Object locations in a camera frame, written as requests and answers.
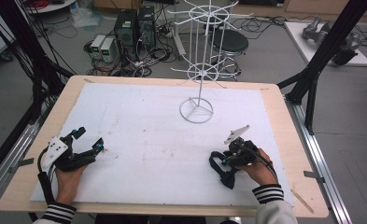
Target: white sleeve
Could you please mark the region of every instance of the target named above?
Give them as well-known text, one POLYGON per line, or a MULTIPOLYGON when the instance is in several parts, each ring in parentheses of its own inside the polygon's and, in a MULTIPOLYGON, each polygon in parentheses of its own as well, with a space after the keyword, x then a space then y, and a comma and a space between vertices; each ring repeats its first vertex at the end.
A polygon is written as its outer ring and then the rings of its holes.
POLYGON ((46 213, 34 224, 70 224, 76 208, 63 203, 50 203, 46 213))
POLYGON ((256 214, 257 224, 297 224, 291 205, 283 201, 280 185, 265 185, 253 190, 261 204, 256 214))

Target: white board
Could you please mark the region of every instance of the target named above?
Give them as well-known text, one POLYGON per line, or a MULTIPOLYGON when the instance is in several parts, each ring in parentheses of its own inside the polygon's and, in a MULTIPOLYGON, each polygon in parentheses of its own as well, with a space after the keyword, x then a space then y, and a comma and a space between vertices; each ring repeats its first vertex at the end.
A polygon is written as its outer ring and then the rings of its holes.
MULTIPOLYGON (((293 38, 294 43, 302 53, 303 57, 307 62, 311 61, 312 57, 314 57, 315 52, 318 50, 318 44, 311 39, 303 38, 303 28, 307 27, 311 22, 291 22, 285 21, 285 26, 288 29, 290 36, 293 38)), ((318 24, 318 31, 325 23, 318 24)), ((358 55, 356 55, 353 59, 351 59, 345 65, 347 66, 367 66, 367 58, 364 56, 358 49, 355 50, 358 55)))
MULTIPOLYGON (((251 191, 258 185, 245 172, 238 172, 234 189, 228 189, 208 161, 212 151, 228 149, 223 141, 230 131, 249 124, 242 137, 271 156, 285 199, 293 205, 261 93, 205 88, 203 97, 215 114, 207 123, 193 124, 180 116, 179 106, 198 90, 86 84, 61 136, 84 126, 87 132, 74 142, 74 151, 90 149, 99 137, 106 151, 85 170, 76 201, 257 206, 251 191)), ((38 184, 31 200, 44 201, 38 184)))

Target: table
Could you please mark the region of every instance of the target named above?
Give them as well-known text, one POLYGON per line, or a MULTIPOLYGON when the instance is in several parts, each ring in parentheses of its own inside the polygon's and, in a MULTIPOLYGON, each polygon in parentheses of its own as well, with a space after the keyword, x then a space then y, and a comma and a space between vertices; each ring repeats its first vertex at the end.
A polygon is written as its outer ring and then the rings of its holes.
MULTIPOLYGON (((51 110, 42 129, 37 135, 26 159, 37 159, 40 151, 48 144, 52 136, 58 135, 68 117, 82 87, 88 83, 118 83, 125 85, 173 86, 181 83, 177 79, 130 78, 130 77, 71 77, 56 105, 51 110)), ((294 195, 294 212, 297 217, 326 217, 329 214, 316 179, 303 175, 303 171, 312 171, 303 151, 302 143, 290 118, 279 88, 274 84, 220 82, 229 89, 258 90, 261 93, 267 116, 270 120, 275 142, 278 145, 281 160, 289 178, 294 195)), ((198 87, 198 84, 186 82, 183 86, 198 87)), ((220 88, 212 83, 205 88, 220 88)), ((34 164, 22 166, 9 183, 0 200, 0 210, 21 212, 42 212, 47 205, 44 202, 31 202, 29 199, 37 181, 34 164)), ((147 215, 190 215, 254 217, 256 209, 244 206, 209 205, 154 205, 154 204, 117 204, 117 203, 75 203, 81 213, 147 214, 147 215)))

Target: right hand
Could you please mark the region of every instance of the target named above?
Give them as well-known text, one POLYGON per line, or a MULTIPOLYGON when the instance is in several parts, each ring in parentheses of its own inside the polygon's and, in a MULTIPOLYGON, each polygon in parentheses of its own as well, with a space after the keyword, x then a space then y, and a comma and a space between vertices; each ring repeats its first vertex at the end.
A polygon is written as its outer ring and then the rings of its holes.
MULTIPOLYGON (((259 148, 259 153, 267 161, 271 161, 270 157, 261 148, 259 148)), ((265 164, 256 157, 255 161, 250 165, 237 166, 237 169, 247 172, 247 174, 256 181, 260 186, 277 184, 277 181, 271 171, 265 166, 265 164)))

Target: hand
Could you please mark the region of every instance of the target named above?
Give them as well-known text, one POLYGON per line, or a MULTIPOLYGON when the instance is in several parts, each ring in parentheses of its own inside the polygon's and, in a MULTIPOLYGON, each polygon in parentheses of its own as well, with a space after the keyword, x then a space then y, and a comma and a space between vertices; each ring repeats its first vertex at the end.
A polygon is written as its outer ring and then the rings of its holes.
MULTIPOLYGON (((259 153, 267 161, 271 161, 267 153, 265 153, 261 148, 259 148, 259 153)), ((247 174, 254 181, 256 181, 260 186, 269 185, 269 184, 277 184, 274 175, 265 166, 265 164, 257 157, 251 165, 237 166, 236 168, 247 172, 247 174)))
POLYGON ((57 203, 70 205, 78 194, 78 184, 80 183, 81 175, 87 166, 82 166, 75 171, 64 172, 60 169, 55 169, 58 179, 58 196, 57 203))

